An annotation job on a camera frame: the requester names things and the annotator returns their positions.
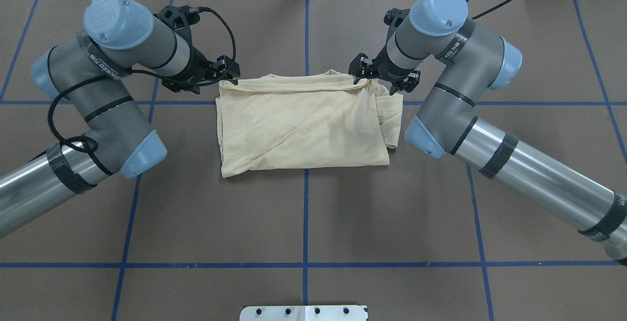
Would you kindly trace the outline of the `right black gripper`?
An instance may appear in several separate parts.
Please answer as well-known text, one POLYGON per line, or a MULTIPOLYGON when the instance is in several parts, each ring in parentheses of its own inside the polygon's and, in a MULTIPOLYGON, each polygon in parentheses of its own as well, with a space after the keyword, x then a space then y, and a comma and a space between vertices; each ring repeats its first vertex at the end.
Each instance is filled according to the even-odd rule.
POLYGON ((351 61, 348 74, 352 76, 354 85, 362 79, 377 78, 388 81, 391 84, 391 95, 401 91, 411 93, 420 83, 421 77, 421 71, 396 66, 387 51, 381 51, 373 60, 365 53, 359 53, 351 61))

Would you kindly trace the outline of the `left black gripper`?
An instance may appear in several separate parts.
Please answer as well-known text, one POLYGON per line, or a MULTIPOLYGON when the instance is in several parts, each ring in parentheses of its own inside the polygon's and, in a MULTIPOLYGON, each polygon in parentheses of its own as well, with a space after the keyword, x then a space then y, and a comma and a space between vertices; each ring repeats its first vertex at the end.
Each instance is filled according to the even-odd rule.
POLYGON ((210 61, 200 51, 191 53, 188 65, 177 75, 168 76, 162 79, 162 84, 172 92, 181 91, 201 93, 199 83, 226 80, 238 85, 238 78, 241 75, 239 64, 227 55, 217 58, 217 61, 210 61))

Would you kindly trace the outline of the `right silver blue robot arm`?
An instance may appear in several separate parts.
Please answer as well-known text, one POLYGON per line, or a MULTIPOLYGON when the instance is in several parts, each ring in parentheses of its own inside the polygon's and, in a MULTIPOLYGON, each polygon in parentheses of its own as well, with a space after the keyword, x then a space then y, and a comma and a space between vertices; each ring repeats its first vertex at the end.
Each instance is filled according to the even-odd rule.
POLYGON ((523 62, 506 37, 470 16, 469 0, 417 0, 385 15, 387 35, 378 54, 358 54, 355 81, 389 82, 390 94, 410 93, 428 58, 443 65, 412 116, 405 139, 433 158, 450 155, 487 180, 499 182, 626 263, 626 196, 585 176, 519 138, 482 103, 506 87, 523 62))

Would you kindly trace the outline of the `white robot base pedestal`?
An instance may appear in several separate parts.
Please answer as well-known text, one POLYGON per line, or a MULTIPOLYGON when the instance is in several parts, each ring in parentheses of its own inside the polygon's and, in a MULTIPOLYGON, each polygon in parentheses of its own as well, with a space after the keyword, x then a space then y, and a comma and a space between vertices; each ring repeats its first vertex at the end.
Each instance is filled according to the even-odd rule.
POLYGON ((240 312, 240 321, 367 321, 362 305, 272 305, 249 306, 240 312))

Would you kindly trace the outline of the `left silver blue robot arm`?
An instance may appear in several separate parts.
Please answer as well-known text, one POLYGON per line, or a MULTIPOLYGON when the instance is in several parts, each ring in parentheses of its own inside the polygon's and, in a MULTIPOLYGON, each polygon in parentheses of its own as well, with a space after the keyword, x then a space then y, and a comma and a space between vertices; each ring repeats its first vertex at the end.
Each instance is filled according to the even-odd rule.
POLYGON ((47 122, 56 142, 1 179, 2 236, 113 174, 134 178, 163 161, 167 149, 124 77, 156 77, 175 93, 237 84, 235 56, 210 61, 193 45, 190 27, 203 12, 214 11, 168 5, 152 14, 134 0, 92 0, 84 27, 34 62, 33 81, 52 101, 47 122))

